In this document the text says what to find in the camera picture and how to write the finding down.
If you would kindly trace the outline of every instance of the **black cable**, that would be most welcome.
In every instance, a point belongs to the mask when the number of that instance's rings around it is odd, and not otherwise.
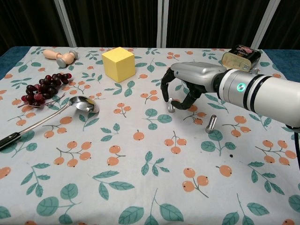
[[[297,154],[297,159],[298,159],[298,165],[299,165],[299,169],[300,169],[300,149],[299,149],[298,133],[294,133],[294,138],[295,138],[295,148],[296,148],[296,154]]]

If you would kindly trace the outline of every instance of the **spoon handle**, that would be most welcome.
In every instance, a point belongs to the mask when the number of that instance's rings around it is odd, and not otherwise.
[[[64,107],[62,107],[60,110],[57,112],[53,113],[52,115],[48,116],[47,118],[33,124],[32,126],[22,130],[21,132],[15,132],[2,140],[0,140],[0,151],[3,150],[3,147],[7,146],[8,144],[11,144],[21,138],[21,136],[28,131],[31,131],[32,129],[36,128],[37,126],[41,125],[42,123],[45,123],[47,120],[53,118],[54,116],[60,114],[62,111],[64,111],[66,108],[68,108],[71,105],[71,102],[68,102]]]

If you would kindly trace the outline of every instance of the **red grapes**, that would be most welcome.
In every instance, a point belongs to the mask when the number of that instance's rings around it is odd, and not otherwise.
[[[56,89],[61,83],[67,84],[71,74],[53,74],[47,75],[44,79],[40,79],[39,84],[27,85],[26,94],[21,100],[28,105],[39,108],[45,103],[45,99],[50,99],[58,93]]]

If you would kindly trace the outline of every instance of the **tin can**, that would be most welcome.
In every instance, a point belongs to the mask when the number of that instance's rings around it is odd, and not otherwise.
[[[250,71],[259,61],[261,53],[243,45],[236,45],[223,54],[222,64],[227,68]]]

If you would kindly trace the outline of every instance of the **green indicator light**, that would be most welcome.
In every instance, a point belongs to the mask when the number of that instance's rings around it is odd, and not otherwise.
[[[246,89],[246,85],[244,83],[239,83],[238,86],[236,87],[236,90],[239,92],[242,92]]]

